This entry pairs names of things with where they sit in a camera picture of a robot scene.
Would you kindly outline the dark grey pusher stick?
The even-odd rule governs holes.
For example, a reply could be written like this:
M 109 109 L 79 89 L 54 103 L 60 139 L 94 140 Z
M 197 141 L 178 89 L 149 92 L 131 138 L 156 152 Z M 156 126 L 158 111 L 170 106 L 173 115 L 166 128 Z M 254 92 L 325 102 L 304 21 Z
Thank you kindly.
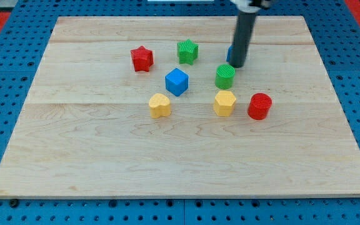
M 232 49 L 229 57 L 229 64 L 234 68 L 244 66 L 248 47 L 254 29 L 257 13 L 242 12 L 237 15 L 236 27 L 232 40 Z

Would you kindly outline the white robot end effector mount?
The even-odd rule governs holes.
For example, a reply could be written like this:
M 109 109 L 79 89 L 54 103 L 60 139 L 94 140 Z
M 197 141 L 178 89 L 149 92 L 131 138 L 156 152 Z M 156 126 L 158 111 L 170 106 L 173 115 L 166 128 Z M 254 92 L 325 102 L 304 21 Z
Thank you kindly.
M 230 0 L 244 13 L 257 13 L 261 9 L 269 9 L 274 0 Z

